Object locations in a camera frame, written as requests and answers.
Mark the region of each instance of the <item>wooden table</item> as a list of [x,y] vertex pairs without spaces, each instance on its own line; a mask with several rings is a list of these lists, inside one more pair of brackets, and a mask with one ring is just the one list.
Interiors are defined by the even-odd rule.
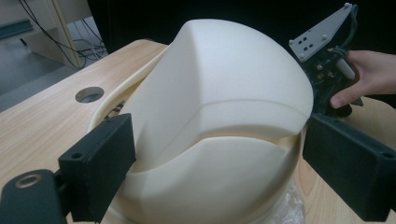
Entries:
[[[59,169],[57,159],[87,132],[98,106],[123,80],[166,49],[165,45],[138,40],[73,76],[0,113],[0,187],[16,175],[35,169]],[[101,87],[104,96],[78,103],[75,95],[87,87]],[[348,123],[396,148],[396,116],[381,102],[363,99]],[[295,171],[304,199],[305,221],[310,223],[363,223],[302,159]],[[391,212],[386,223],[396,223]]]

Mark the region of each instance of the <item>curved white surface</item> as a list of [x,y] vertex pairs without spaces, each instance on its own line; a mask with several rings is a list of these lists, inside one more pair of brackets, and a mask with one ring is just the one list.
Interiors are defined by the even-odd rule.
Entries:
[[188,21],[127,101],[137,161],[109,210],[131,223],[249,223],[270,216],[298,159],[313,94],[268,36]]
[[155,67],[155,65],[161,59],[165,52],[166,49],[158,54],[151,61],[149,61],[147,64],[145,64],[143,67],[141,67],[139,70],[137,70],[135,73],[131,74],[130,77],[125,79],[113,92],[111,92],[107,96],[107,98],[99,105],[99,107],[93,114],[87,128],[87,133],[94,129],[102,121],[102,116],[105,115],[106,112],[108,112],[107,110],[109,105],[111,105],[112,103],[114,104],[114,101],[117,100],[117,97],[122,95],[129,87],[133,86],[138,81],[149,75],[149,73],[152,71],[152,69]]

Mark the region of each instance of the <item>dark background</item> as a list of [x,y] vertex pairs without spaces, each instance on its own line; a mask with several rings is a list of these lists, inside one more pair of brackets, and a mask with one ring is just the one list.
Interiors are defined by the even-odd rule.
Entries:
[[[289,40],[332,15],[346,1],[133,1],[88,0],[93,19],[108,53],[136,39],[170,44],[181,26],[193,19],[236,21],[273,38],[291,55]],[[396,8],[385,0],[349,1],[358,5],[358,30],[350,48],[396,54]],[[342,44],[348,34],[346,21],[334,38]],[[380,99],[396,106],[395,97]]]

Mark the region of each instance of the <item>human hand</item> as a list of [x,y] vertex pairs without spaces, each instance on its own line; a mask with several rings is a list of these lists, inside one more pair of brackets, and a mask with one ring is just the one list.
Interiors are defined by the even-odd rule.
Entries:
[[337,92],[333,108],[350,104],[364,95],[396,93],[396,55],[370,50],[350,50],[345,57],[357,74],[355,83]]

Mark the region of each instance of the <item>wire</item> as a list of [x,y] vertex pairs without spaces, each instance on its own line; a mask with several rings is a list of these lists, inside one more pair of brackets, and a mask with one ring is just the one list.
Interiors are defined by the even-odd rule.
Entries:
[[92,50],[93,55],[95,55],[97,60],[100,60],[100,58],[103,58],[100,54],[96,53],[95,47],[90,41],[88,41],[86,39],[82,39],[82,38],[81,39],[76,39],[74,41],[83,41],[84,43],[88,44],[90,46],[90,50]]
[[96,36],[96,38],[98,38],[99,40],[100,40],[100,42],[102,42],[103,43],[103,40],[91,29],[91,26],[89,26],[88,25],[88,23],[87,22],[85,22],[85,20],[84,19],[82,19],[82,22],[84,22],[86,25],[87,25],[87,27],[88,27],[88,29],[90,29],[91,30],[91,32]]
[[[74,41],[88,41],[88,40],[85,40],[85,39],[76,39],[76,40],[74,40]],[[98,57],[99,58],[104,58],[104,56],[103,56],[103,54],[105,53],[105,52],[107,52],[107,50],[106,50],[106,48],[104,47],[104,46],[101,46],[101,45],[92,45],[90,48],[87,48],[87,49],[81,49],[81,50],[79,50],[79,52],[80,52],[80,54],[79,54],[79,56],[80,57],[83,57],[85,60],[91,60],[91,61],[97,61],[98,59]]]
[[62,52],[62,54],[64,55],[64,57],[66,58],[67,61],[70,62],[70,64],[72,64],[75,68],[80,69],[85,67],[86,61],[84,62],[84,64],[81,67],[78,67],[76,65],[74,65],[71,60],[69,59],[69,57],[67,56],[67,54],[64,52],[63,48],[67,48],[67,49],[71,49],[74,52],[76,52],[78,55],[81,55],[81,53],[78,50],[74,50],[62,43],[60,43],[59,41],[55,40],[38,22],[37,18],[35,17],[35,13],[32,11],[32,9],[30,9],[29,4],[27,4],[26,0],[19,0],[21,6],[23,7],[23,9],[26,11],[26,13],[28,14],[28,16],[32,19],[32,21],[40,28],[40,30],[43,32],[43,34],[45,36],[47,36],[50,40],[52,40],[56,46],[59,48],[59,50]]
[[358,14],[358,5],[353,5],[350,11],[351,24],[350,24],[349,35],[344,41],[344,43],[341,46],[335,46],[332,52],[340,54],[343,57],[347,54],[346,47],[352,41],[352,38],[355,35],[356,30],[358,29],[358,21],[356,19],[357,14]]
[[[88,29],[87,29],[87,26],[84,24],[84,22],[82,23],[82,25],[84,26],[84,28],[85,28],[85,31],[87,32],[87,34],[88,34],[88,36],[90,37],[90,40],[92,40],[92,37],[91,37],[91,35],[90,35],[90,32],[88,31]],[[96,59],[97,60],[100,60],[99,58],[102,58],[102,56],[101,55],[99,55],[99,54],[97,54],[96,52],[95,52],[95,49],[94,48],[92,48],[92,51],[93,51],[93,53],[94,53],[94,55],[95,55],[95,57],[96,57]]]
[[73,24],[75,25],[75,27],[76,27],[76,30],[77,30],[77,32],[78,32],[78,34],[79,34],[79,37],[81,37],[81,39],[82,39],[82,35],[81,35],[81,33],[79,32],[79,29],[78,29],[78,27],[76,26],[76,23],[75,22],[73,22]]

